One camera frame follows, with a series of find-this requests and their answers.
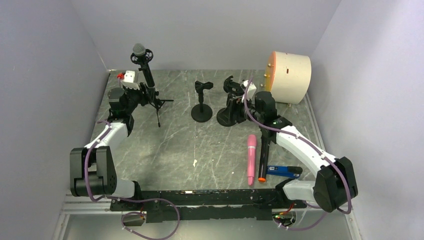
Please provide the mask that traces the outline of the black microphone orange end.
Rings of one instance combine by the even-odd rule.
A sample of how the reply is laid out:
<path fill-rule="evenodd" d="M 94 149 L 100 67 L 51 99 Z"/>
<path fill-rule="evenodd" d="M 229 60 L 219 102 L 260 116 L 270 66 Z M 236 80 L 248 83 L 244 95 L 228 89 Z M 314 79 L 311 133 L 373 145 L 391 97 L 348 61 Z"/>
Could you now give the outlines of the black microphone orange end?
<path fill-rule="evenodd" d="M 264 135 L 261 136 L 261 149 L 258 169 L 258 181 L 260 183 L 265 183 L 267 181 L 270 142 L 271 141 L 268 137 L 265 137 Z"/>

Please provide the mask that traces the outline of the pink microphone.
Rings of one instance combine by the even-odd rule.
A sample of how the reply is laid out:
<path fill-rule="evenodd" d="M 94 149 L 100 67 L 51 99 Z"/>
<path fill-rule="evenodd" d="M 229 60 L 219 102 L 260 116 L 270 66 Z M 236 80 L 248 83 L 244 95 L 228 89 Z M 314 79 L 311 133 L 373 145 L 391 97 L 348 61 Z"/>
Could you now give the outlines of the pink microphone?
<path fill-rule="evenodd" d="M 250 134 L 247 137 L 247 183 L 252 186 L 255 179 L 257 137 Z"/>

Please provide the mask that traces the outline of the black round-base shock-mount stand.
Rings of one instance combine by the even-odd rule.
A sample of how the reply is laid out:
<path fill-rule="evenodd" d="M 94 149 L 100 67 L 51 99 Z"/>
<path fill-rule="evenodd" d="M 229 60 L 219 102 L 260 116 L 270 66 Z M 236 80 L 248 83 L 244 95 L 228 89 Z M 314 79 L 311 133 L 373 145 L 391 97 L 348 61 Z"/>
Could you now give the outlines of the black round-base shock-mount stand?
<path fill-rule="evenodd" d="M 242 86 L 233 81 L 233 75 L 224 80 L 223 90 L 227 93 L 226 107 L 221 108 L 216 119 L 221 126 L 231 127 L 240 124 L 246 120 L 242 97 L 244 89 Z"/>

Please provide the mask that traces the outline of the black round-base clip stand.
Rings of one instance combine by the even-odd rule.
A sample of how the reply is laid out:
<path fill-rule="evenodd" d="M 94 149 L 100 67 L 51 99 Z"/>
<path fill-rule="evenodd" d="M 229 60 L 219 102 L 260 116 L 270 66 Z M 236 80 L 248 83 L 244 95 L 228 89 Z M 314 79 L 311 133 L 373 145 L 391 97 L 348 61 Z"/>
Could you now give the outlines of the black round-base clip stand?
<path fill-rule="evenodd" d="M 198 94 L 198 104 L 191 109 L 191 117 L 198 123 L 205 123 L 209 121 L 213 116 L 212 108 L 204 103 L 204 90 L 210 90 L 214 87 L 214 84 L 210 81 L 200 82 L 198 80 L 194 83 L 195 91 Z"/>

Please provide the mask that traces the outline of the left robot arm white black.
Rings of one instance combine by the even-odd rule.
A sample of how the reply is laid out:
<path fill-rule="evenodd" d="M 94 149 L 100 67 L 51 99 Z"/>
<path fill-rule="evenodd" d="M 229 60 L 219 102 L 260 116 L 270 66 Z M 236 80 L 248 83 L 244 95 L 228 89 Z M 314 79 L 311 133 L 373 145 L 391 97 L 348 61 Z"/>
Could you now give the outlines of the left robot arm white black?
<path fill-rule="evenodd" d="M 70 152 L 70 191 L 74 197 L 89 197 L 93 202 L 104 197 L 123 199 L 130 210 L 137 210 L 143 203 L 140 184 L 118 178 L 113 153 L 132 133 L 133 111 L 148 103 L 146 89 L 141 85 L 116 87 L 107 96 L 110 108 L 103 131 Z"/>

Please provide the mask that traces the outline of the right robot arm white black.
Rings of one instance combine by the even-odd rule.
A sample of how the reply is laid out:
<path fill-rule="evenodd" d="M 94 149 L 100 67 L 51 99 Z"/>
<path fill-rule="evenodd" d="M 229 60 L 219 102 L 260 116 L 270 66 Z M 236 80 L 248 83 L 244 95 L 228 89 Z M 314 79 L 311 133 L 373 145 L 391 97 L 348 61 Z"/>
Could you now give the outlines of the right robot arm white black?
<path fill-rule="evenodd" d="M 318 208 L 331 213 L 338 210 L 350 214 L 352 200 L 358 195 L 355 172 L 347 157 L 336 157 L 307 139 L 285 117 L 279 115 L 276 102 L 268 91 L 260 91 L 251 104 L 244 96 L 236 96 L 232 103 L 231 120 L 252 121 L 261 131 L 261 160 L 268 162 L 269 144 L 274 143 L 293 154 L 313 174 L 314 180 L 286 180 L 276 188 L 275 202 L 282 208 L 293 201 L 316 203 Z"/>

